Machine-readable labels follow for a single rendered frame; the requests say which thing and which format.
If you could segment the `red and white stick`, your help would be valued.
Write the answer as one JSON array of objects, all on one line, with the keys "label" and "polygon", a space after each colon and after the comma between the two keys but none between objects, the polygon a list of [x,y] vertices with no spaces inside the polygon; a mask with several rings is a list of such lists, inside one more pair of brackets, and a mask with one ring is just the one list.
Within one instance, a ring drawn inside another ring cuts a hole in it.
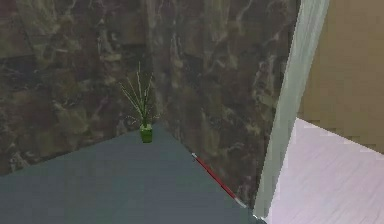
[{"label": "red and white stick", "polygon": [[196,153],[191,153],[191,155],[237,204],[242,208],[248,208]]}]

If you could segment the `green potted house plant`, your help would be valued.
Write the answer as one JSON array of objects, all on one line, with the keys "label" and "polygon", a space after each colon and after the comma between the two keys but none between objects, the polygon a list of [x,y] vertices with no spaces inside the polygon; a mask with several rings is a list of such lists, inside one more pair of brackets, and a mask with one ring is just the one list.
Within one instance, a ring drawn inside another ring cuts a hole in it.
[{"label": "green potted house plant", "polygon": [[141,63],[138,63],[136,71],[136,85],[133,85],[130,78],[126,77],[128,87],[122,82],[119,87],[124,96],[131,103],[138,114],[139,134],[143,143],[151,143],[153,141],[152,121],[157,118],[157,115],[152,116],[151,105],[152,97],[152,73],[146,73],[141,69]]}]

